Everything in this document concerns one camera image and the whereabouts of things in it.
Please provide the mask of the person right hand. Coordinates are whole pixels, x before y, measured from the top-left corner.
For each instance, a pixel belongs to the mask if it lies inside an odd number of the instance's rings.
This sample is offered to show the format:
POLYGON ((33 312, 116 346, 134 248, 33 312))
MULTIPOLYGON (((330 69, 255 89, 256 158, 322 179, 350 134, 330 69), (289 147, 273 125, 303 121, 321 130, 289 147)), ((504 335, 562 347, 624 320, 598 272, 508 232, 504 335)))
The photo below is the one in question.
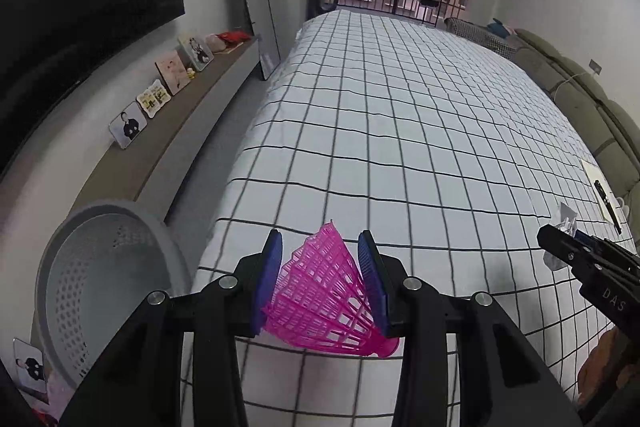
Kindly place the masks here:
POLYGON ((578 404, 582 407, 599 390, 602 383, 613 374, 614 351, 622 345, 617 327, 606 331, 599 339, 597 347, 580 368, 577 377, 578 404))

